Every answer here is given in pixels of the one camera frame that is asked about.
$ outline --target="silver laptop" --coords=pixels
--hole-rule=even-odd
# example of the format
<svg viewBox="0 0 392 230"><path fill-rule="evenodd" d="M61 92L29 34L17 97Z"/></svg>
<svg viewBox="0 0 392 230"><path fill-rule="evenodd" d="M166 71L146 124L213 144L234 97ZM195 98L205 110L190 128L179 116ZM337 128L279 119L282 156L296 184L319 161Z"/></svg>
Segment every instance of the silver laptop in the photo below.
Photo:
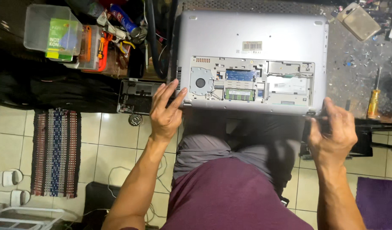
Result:
<svg viewBox="0 0 392 230"><path fill-rule="evenodd" d="M316 115L326 95L324 16L184 11L176 93L183 107Z"/></svg>

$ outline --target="workbench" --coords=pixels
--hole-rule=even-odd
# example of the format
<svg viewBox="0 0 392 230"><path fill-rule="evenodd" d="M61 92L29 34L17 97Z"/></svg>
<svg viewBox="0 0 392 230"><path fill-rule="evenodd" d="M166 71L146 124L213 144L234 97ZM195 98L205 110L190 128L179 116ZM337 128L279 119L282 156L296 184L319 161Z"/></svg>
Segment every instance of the workbench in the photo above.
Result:
<svg viewBox="0 0 392 230"><path fill-rule="evenodd" d="M239 12L271 12L325 15L332 19L331 12L339 4L295 3L256 0L180 0L176 16L183 10L220 9ZM378 88L379 121L392 123L392 43L377 36L359 41L338 20L329 26L327 48L327 96L336 105L346 107L356 118L366 119L369 100L375 86L378 66L382 67Z"/></svg>

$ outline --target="spray can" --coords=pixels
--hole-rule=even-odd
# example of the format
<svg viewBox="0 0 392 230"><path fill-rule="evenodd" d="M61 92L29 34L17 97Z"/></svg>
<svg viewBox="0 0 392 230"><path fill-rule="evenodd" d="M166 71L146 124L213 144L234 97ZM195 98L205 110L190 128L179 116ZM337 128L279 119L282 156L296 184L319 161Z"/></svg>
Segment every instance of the spray can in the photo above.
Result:
<svg viewBox="0 0 392 230"><path fill-rule="evenodd" d="M129 32L132 38L139 36L141 33L141 28L139 28L133 21L129 18L129 16L122 10L120 6L117 4L111 4L109 8L111 10L112 15L121 23L121 25Z"/></svg>

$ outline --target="white sandal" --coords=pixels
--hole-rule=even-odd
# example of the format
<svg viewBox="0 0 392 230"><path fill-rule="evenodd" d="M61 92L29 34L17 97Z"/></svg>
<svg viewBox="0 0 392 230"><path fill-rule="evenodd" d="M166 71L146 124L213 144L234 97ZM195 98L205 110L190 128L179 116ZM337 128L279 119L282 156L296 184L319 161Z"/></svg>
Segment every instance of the white sandal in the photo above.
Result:
<svg viewBox="0 0 392 230"><path fill-rule="evenodd" d="M30 201L30 192L24 190L0 191L0 203L11 207L25 205Z"/></svg>
<svg viewBox="0 0 392 230"><path fill-rule="evenodd" d="M17 185L23 180L23 174L20 170L12 169L0 172L0 185L3 187Z"/></svg>

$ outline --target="blue ram stick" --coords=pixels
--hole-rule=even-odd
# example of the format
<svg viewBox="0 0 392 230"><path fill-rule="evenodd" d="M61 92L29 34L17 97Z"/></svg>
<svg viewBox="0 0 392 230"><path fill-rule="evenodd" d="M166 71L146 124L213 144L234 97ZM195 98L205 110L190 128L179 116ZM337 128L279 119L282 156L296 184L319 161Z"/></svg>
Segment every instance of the blue ram stick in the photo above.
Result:
<svg viewBox="0 0 392 230"><path fill-rule="evenodd" d="M229 81L254 81L254 71L226 70L226 77Z"/></svg>

